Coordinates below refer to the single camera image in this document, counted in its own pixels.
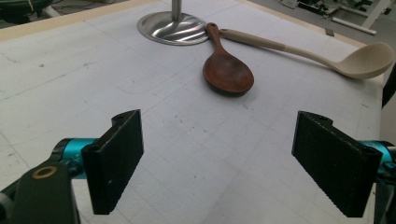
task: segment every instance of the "metal stand base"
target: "metal stand base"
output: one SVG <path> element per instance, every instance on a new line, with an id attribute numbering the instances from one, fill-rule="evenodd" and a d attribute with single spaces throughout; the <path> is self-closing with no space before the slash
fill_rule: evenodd
<path id="1" fill-rule="evenodd" d="M 170 11 L 149 14 L 137 23 L 143 36 L 168 45 L 194 45 L 206 41 L 205 26 L 204 21 L 185 13 L 174 21 Z"/>

